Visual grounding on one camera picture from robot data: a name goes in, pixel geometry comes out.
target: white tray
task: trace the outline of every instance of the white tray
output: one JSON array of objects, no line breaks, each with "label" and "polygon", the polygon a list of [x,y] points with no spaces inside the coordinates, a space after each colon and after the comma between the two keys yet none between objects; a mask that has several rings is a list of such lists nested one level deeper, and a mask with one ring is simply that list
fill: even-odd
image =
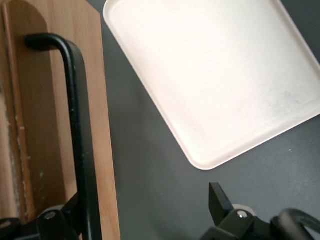
[{"label": "white tray", "polygon": [[278,0],[107,0],[104,19],[190,163],[320,113],[320,66]]}]

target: gray surface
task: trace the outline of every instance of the gray surface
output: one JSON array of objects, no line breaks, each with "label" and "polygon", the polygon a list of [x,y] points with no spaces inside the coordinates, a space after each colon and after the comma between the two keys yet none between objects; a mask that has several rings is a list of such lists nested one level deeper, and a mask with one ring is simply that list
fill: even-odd
[{"label": "gray surface", "polygon": [[[104,0],[88,0],[102,12]],[[319,0],[283,1],[320,59]],[[209,182],[264,221],[291,207],[320,219],[320,117],[216,169],[190,165],[102,23],[122,240],[196,240],[212,226]]]}]

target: metal screw head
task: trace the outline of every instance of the metal screw head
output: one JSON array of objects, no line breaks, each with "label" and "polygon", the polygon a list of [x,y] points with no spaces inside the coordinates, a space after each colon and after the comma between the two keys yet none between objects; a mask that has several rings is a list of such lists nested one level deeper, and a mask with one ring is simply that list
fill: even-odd
[{"label": "metal screw head", "polygon": [[5,229],[5,228],[9,227],[10,225],[11,225],[11,222],[9,220],[5,221],[0,224],[0,229]]},{"label": "metal screw head", "polygon": [[237,214],[238,214],[239,218],[241,218],[241,219],[246,219],[248,217],[248,214],[242,210],[238,211]]},{"label": "metal screw head", "polygon": [[55,216],[56,216],[56,213],[54,211],[51,211],[44,216],[44,219],[50,220],[50,219],[53,219]]}]

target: black metal handle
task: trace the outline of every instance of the black metal handle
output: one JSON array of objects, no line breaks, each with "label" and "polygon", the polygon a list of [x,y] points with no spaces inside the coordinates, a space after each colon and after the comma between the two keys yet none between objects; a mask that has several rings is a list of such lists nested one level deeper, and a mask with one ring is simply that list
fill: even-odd
[{"label": "black metal handle", "polygon": [[68,96],[78,201],[81,206],[84,240],[102,239],[94,150],[92,142],[86,69],[79,48],[56,34],[25,37],[25,44],[39,51],[61,52]]}]

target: wooden panel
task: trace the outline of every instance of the wooden panel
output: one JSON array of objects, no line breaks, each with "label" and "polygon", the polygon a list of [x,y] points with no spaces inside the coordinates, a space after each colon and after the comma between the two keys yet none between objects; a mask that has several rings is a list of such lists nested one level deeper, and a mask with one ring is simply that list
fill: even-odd
[{"label": "wooden panel", "polygon": [[23,173],[20,164],[20,151],[16,127],[16,113],[14,108],[13,92],[10,78],[10,67],[7,56],[3,24],[3,13],[0,11],[0,127],[1,142],[0,165],[4,175],[0,178],[0,219],[8,217],[20,217],[27,220],[24,213],[27,206],[20,196],[24,196]]},{"label": "wooden panel", "polygon": [[0,219],[18,215],[10,148],[8,147],[10,139],[6,113],[5,97],[0,88]]},{"label": "wooden panel", "polygon": [[66,201],[50,54],[24,44],[24,36],[46,33],[47,25],[35,8],[22,0],[6,3],[3,11],[24,199],[27,219],[32,220]]},{"label": "wooden panel", "polygon": [[[102,235],[104,239],[119,240],[120,228],[110,139],[100,15],[85,0],[25,1],[34,5],[41,13],[50,33],[61,35],[74,42],[83,54],[88,80]],[[64,67],[58,52],[50,53],[50,58],[65,194],[68,200],[77,191],[77,188]]]}]

